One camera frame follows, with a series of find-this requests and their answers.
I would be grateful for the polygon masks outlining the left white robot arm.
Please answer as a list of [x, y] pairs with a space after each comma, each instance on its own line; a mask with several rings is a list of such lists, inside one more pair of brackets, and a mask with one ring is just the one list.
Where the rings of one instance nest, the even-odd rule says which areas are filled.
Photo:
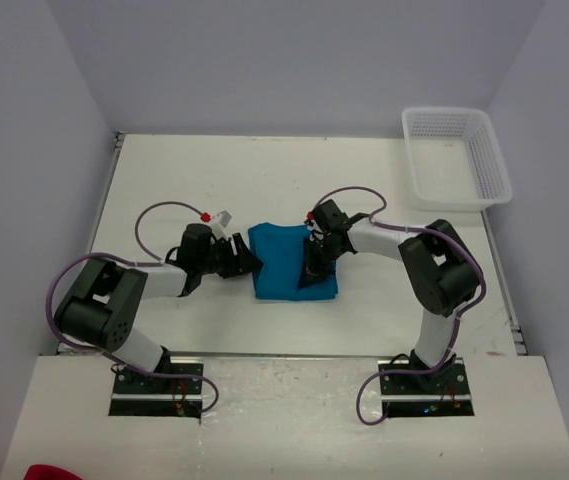
[[128, 367], [141, 386], [159, 393], [170, 385], [172, 369], [167, 350], [134, 327], [141, 302], [186, 297], [206, 275], [228, 279], [262, 266], [239, 233], [226, 237], [222, 228], [189, 224], [180, 244], [157, 263], [136, 264], [105, 252], [72, 262], [49, 287], [47, 322], [63, 343]]

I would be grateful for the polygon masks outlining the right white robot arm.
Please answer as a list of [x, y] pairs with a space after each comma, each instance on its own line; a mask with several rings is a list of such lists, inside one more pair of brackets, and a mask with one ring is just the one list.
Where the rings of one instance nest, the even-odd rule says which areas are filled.
[[337, 260], [347, 253], [402, 263], [423, 308], [422, 323], [408, 366], [387, 373], [410, 375], [418, 391], [435, 391], [454, 357], [462, 315], [486, 294], [483, 271], [453, 226], [442, 219], [417, 227], [386, 224], [365, 213], [348, 216], [332, 200], [315, 206], [306, 225], [301, 288], [333, 277]]

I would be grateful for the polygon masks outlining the blue t shirt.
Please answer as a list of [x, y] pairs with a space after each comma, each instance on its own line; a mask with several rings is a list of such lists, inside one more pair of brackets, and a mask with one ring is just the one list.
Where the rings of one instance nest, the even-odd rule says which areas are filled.
[[278, 226], [261, 223], [248, 229], [251, 253], [263, 264], [253, 273], [255, 297], [272, 301], [325, 301], [338, 294], [338, 283], [330, 277], [300, 288], [304, 240], [310, 232], [305, 225]]

